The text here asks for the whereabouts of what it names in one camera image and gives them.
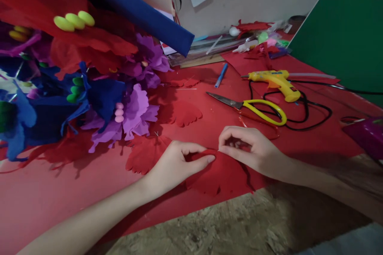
wooden floor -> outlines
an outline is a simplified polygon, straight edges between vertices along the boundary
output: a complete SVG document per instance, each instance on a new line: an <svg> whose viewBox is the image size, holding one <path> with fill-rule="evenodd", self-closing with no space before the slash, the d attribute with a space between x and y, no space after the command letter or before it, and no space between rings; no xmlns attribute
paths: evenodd
<svg viewBox="0 0 383 255"><path fill-rule="evenodd" d="M371 221L308 188L277 183L116 241L99 254L294 254Z"/></svg>

right hand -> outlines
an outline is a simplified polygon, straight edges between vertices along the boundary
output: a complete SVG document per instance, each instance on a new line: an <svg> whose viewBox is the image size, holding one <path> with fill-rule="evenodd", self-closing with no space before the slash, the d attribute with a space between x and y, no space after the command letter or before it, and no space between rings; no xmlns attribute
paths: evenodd
<svg viewBox="0 0 383 255"><path fill-rule="evenodd" d="M243 145L248 145L251 151L241 150ZM292 184L299 184L296 176L305 166L284 155L255 128L226 126L219 136L219 151L267 177Z"/></svg>

blue folder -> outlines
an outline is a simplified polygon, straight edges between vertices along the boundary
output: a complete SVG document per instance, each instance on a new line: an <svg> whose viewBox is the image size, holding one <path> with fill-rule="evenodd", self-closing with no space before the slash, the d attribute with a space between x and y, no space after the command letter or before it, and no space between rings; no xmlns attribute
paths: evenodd
<svg viewBox="0 0 383 255"><path fill-rule="evenodd" d="M142 0L106 0L117 13L187 56L194 35Z"/></svg>

marker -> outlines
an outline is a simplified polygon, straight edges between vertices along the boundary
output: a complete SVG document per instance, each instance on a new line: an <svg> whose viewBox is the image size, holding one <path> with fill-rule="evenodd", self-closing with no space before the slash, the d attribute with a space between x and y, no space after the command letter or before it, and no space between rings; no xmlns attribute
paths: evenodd
<svg viewBox="0 0 383 255"><path fill-rule="evenodd" d="M227 66L228 66L227 63L223 66L222 72L221 72L221 74L219 75L218 80L217 80L217 82L216 82L215 85L214 85L215 88L218 88L218 87L219 87L219 84L221 83L221 81L222 81L222 79L223 79L223 76L224 76L225 73L226 73Z"/></svg>

yellow glue gun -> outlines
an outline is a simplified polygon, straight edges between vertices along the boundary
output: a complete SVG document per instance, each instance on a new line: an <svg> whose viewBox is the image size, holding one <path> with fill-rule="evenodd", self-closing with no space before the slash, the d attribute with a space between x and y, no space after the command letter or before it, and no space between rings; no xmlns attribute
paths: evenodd
<svg viewBox="0 0 383 255"><path fill-rule="evenodd" d="M241 76L254 82L268 82L269 88L278 88L285 96L286 102L295 102L300 98L300 92L286 79L289 73L286 70L252 72Z"/></svg>

